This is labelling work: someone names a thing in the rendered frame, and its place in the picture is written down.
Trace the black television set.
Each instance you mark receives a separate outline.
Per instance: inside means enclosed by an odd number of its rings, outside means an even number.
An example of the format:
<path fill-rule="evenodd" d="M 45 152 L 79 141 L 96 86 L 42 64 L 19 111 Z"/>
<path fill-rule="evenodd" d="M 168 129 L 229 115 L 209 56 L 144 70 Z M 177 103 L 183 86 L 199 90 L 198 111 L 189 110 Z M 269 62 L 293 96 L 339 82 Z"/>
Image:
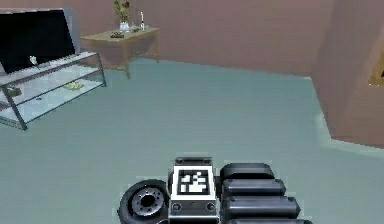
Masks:
<path fill-rule="evenodd" d="M 9 74 L 75 53 L 61 9 L 0 14 L 0 64 Z"/>

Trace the green plant in glass vase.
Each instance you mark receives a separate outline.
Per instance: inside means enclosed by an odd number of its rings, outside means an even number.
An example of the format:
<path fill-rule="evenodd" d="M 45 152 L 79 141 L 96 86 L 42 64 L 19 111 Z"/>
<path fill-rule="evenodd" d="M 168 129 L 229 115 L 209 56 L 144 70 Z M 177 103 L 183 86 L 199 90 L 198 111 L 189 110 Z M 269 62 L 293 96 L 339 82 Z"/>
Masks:
<path fill-rule="evenodd" d="M 114 0 L 115 15 L 120 18 L 119 29 L 121 32 L 129 31 L 129 11 L 130 2 L 129 0 Z"/>

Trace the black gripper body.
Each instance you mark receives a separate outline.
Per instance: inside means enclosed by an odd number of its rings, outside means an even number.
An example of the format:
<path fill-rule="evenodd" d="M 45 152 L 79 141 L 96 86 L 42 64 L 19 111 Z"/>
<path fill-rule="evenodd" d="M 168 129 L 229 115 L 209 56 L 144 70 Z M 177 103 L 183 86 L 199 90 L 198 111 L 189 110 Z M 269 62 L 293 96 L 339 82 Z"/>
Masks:
<path fill-rule="evenodd" d="M 125 191 L 117 214 L 121 224 L 166 224 L 168 202 L 164 181 L 142 180 Z"/>

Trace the gold framed picture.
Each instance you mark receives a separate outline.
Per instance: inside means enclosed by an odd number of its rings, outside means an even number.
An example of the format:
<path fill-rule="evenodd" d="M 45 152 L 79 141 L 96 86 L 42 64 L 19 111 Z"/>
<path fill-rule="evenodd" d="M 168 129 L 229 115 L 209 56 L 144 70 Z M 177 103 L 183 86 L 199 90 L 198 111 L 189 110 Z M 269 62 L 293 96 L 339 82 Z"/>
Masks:
<path fill-rule="evenodd" d="M 384 50 L 380 53 L 377 64 L 368 79 L 370 86 L 384 86 Z"/>

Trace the tan wooden side table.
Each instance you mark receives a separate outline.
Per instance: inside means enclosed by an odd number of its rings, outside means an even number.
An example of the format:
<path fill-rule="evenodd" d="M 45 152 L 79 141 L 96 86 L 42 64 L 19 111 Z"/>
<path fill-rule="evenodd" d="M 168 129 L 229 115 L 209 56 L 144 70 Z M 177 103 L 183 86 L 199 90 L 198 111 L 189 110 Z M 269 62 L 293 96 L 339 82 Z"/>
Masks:
<path fill-rule="evenodd" d="M 105 69 L 124 72 L 128 79 L 131 78 L 130 63 L 140 57 L 154 57 L 159 62 L 158 35 L 160 28 L 150 27 L 142 31 L 121 32 L 124 38 L 110 38 L 113 32 L 81 37 L 83 49 L 99 54 Z"/>

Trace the glass television stand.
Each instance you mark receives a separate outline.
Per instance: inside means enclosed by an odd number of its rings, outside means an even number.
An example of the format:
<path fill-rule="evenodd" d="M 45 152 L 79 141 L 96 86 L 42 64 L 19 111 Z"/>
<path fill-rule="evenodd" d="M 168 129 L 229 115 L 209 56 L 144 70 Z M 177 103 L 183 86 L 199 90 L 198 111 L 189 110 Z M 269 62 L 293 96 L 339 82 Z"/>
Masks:
<path fill-rule="evenodd" d="M 68 90 L 74 81 L 80 90 Z M 27 124 L 98 87 L 105 87 L 103 65 L 98 53 L 81 52 L 0 77 L 0 123 L 22 130 Z M 8 87 L 22 94 L 11 97 Z"/>

